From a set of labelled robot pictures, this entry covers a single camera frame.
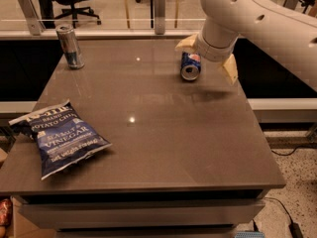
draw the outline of can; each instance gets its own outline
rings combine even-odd
[[[85,63],[72,26],[69,24],[59,25],[56,27],[56,32],[69,68],[84,67]]]
[[[180,74],[185,80],[195,80],[200,74],[200,55],[182,53]]]

